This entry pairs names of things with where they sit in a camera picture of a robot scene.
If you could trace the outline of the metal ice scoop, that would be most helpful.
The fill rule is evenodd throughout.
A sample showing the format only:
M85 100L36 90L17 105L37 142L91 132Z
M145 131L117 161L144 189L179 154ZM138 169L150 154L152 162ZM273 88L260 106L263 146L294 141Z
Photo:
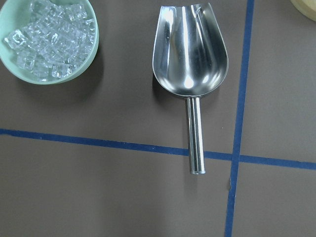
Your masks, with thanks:
M190 173L205 173L200 99L224 81L229 59L210 3L162 6L156 29L153 73L186 103Z

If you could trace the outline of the green bowl of ice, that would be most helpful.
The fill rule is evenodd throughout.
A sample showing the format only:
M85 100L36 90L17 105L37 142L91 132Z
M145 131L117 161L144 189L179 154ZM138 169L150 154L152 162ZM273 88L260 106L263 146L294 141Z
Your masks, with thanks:
M6 0L0 10L0 59L28 83L73 80L91 65L98 45L87 0Z

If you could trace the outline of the wooden mug tree stand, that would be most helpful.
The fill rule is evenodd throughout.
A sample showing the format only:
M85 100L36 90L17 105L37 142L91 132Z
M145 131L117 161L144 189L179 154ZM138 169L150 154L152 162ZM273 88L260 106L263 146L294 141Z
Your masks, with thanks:
M316 0L291 0L291 3L301 14L316 21Z

